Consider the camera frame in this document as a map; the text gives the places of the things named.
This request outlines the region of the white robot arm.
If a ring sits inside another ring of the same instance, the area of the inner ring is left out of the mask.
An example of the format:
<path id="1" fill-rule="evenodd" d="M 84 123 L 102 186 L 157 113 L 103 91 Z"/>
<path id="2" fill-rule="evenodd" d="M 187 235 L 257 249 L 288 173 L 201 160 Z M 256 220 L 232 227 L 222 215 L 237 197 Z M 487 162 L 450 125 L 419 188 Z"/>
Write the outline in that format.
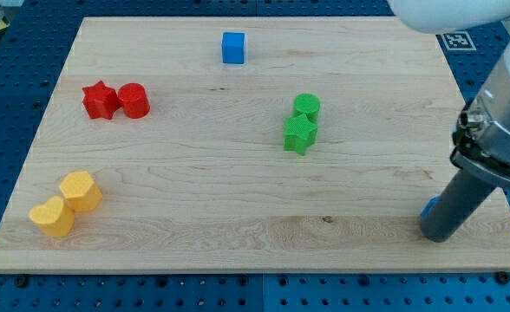
<path id="1" fill-rule="evenodd" d="M 411 29 L 446 34 L 510 17 L 510 0 L 390 0 Z M 471 139 L 456 146 L 454 161 L 475 177 L 510 189 L 510 43 L 460 121 Z"/>

